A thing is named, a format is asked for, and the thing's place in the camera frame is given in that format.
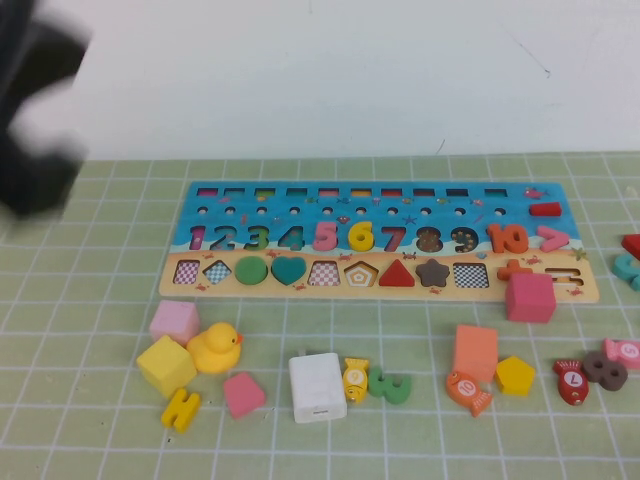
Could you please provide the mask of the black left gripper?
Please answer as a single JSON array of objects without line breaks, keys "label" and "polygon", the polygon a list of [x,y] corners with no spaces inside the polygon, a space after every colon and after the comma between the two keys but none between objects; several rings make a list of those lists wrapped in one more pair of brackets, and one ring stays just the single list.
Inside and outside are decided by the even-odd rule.
[{"label": "black left gripper", "polygon": [[18,220],[61,212],[82,160],[53,150],[33,155],[8,133],[1,134],[1,204]]}]

